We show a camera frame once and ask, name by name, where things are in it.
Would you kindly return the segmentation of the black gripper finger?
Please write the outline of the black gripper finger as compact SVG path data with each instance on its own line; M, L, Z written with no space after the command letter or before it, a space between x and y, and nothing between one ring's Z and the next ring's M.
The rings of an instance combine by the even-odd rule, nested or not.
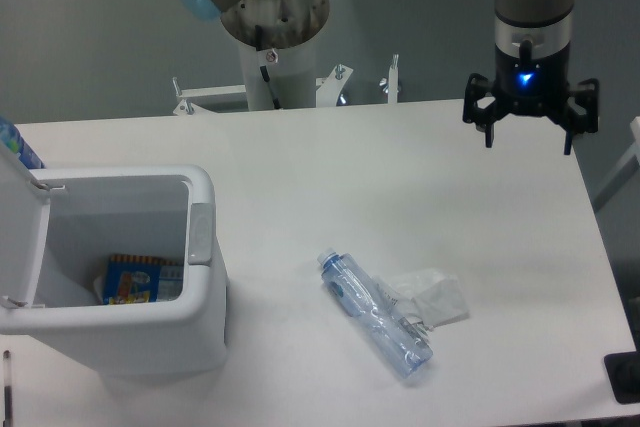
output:
M496 81L472 73L465 87L462 120L484 134L486 148L494 142L494 126L510 114L506 94Z
M598 131L599 93L599 80L589 78L574 86L567 83L552 100L547 117L565 131L564 155L571 154L576 136Z

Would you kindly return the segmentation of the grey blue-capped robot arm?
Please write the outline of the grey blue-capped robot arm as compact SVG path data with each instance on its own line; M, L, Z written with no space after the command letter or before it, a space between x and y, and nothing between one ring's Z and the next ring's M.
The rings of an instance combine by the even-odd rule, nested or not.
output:
M247 45L271 109L285 104L275 64L325 26L329 0L180 0L195 17L221 21ZM494 126L509 115L547 118L567 141L599 127L599 83L568 81L575 0L495 0L493 79L468 78L462 119L494 138Z

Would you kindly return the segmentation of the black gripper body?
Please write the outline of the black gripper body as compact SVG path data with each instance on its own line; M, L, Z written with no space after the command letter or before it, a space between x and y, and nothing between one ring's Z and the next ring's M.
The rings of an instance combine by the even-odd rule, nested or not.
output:
M520 59L495 48L496 78L492 88L498 117L507 114L554 117L567 104L570 45L521 66Z

